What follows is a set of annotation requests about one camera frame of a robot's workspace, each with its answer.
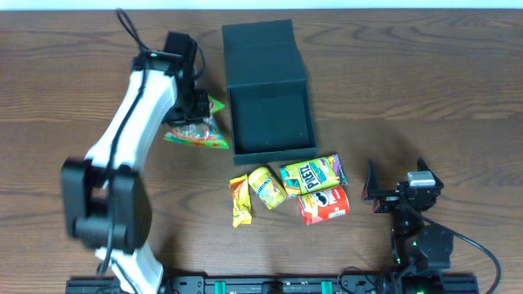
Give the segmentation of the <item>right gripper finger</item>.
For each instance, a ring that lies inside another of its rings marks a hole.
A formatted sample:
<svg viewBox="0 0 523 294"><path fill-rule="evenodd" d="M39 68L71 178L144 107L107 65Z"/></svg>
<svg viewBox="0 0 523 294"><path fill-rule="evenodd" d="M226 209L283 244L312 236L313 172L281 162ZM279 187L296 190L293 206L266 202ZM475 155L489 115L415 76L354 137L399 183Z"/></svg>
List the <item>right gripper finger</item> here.
<svg viewBox="0 0 523 294"><path fill-rule="evenodd" d="M439 181L439 178L435 173L428 167L423 158L417 159L417 168L419 172L430 172L435 181Z"/></svg>
<svg viewBox="0 0 523 294"><path fill-rule="evenodd" d="M377 191L378 190L378 178L375 171L373 160L369 160L369 169L367 179L364 184L364 191Z"/></svg>

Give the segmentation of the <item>green Haribo gummy bag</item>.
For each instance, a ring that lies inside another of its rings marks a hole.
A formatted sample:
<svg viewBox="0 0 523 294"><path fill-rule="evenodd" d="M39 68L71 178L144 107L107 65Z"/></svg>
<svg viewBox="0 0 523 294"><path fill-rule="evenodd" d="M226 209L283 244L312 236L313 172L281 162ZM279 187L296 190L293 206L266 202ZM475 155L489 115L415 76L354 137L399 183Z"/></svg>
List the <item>green Haribo gummy bag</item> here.
<svg viewBox="0 0 523 294"><path fill-rule="evenodd" d="M212 149L228 149L229 145L221 134L214 114L224 109L225 106L218 100L209 96L210 116L200 123L192 123L182 127L173 127L164 135L166 141L193 145Z"/></svg>

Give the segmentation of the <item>green Pretz snack box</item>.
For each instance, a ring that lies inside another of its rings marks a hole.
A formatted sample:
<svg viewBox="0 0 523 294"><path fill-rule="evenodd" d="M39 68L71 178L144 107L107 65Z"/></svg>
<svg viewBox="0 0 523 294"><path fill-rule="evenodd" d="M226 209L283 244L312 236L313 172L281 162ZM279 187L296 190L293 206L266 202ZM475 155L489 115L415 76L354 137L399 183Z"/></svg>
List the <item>green Pretz snack box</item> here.
<svg viewBox="0 0 523 294"><path fill-rule="evenodd" d="M288 198L348 183L338 154L289 164L279 173Z"/></svg>

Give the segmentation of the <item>red Pringles can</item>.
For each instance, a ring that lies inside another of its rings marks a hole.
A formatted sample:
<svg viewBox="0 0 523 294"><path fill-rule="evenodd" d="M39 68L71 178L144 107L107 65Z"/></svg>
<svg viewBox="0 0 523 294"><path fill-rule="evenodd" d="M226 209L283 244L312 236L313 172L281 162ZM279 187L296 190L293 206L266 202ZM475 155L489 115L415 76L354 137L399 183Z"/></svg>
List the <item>red Pringles can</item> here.
<svg viewBox="0 0 523 294"><path fill-rule="evenodd" d="M306 225L350 213L348 197L340 185L302 195L297 199L297 204Z"/></svg>

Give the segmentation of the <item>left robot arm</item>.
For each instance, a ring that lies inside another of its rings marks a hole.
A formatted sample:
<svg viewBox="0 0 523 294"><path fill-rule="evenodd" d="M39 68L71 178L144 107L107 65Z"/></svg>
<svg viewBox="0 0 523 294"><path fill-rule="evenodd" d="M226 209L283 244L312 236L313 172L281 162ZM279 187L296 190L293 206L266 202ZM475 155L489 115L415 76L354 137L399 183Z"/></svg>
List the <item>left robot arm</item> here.
<svg viewBox="0 0 523 294"><path fill-rule="evenodd" d="M210 106L207 92L195 86L193 38L171 32L163 50L139 49L105 133L85 158L67 158L60 170L67 233L101 260L97 276L71 278L68 293L170 290L147 242L153 212L142 174L159 127L201 123Z"/></svg>

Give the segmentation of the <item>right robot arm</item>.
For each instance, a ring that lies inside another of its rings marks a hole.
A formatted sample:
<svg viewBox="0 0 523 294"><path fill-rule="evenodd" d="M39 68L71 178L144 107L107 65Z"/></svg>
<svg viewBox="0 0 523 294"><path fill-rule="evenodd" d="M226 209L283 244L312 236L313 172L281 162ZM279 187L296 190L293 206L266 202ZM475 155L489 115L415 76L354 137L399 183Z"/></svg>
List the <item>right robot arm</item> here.
<svg viewBox="0 0 523 294"><path fill-rule="evenodd" d="M450 267L454 236L422 218L422 213L436 204L443 188L443 182L422 158L417 160L417 169L409 171L395 189L381 189L374 164L369 164L361 198L373 202L375 213L392 216L392 254L400 278L437 274Z"/></svg>

